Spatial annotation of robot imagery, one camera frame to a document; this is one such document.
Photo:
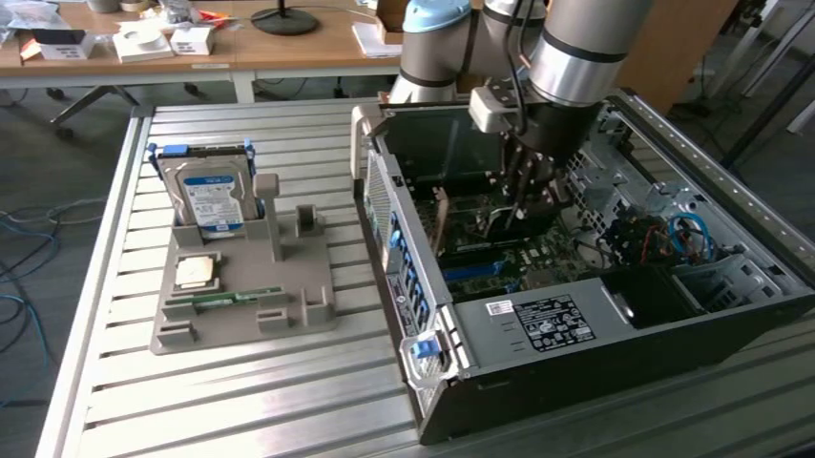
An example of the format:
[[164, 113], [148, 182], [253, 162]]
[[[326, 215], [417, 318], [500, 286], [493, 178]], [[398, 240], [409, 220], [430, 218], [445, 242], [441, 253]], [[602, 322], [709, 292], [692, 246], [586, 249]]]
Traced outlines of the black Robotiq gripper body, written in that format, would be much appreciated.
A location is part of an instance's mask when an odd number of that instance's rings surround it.
[[569, 107], [553, 102], [525, 107], [525, 131], [517, 135], [524, 147], [552, 160], [568, 160], [577, 152], [602, 103]]

